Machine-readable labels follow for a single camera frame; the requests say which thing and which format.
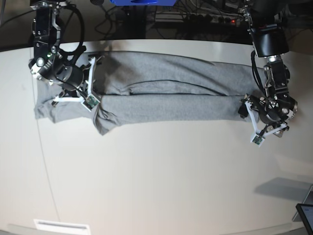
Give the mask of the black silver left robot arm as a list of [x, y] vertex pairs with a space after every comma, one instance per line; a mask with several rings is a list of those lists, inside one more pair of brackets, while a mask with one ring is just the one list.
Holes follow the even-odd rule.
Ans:
[[286, 36], [276, 15], [286, 6], [284, 0], [245, 0], [243, 14], [248, 23], [254, 50], [252, 75], [260, 97], [246, 94], [238, 113], [251, 119], [251, 142], [261, 145], [267, 136], [281, 137], [297, 112], [298, 103], [290, 96], [290, 71], [282, 55], [289, 51]]

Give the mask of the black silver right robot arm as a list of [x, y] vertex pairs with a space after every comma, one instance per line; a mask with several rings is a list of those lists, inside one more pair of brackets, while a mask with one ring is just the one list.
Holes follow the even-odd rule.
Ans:
[[[85, 23], [80, 11], [67, 0], [32, 0], [30, 7], [36, 12], [32, 23], [34, 57], [28, 64], [33, 78], [58, 85], [67, 92], [77, 92], [82, 99], [96, 97], [93, 90], [96, 58], [90, 58], [86, 66], [76, 65], [87, 49], [84, 45]], [[79, 20], [80, 39], [73, 51], [61, 49], [65, 30], [59, 16], [62, 9], [71, 11]]]

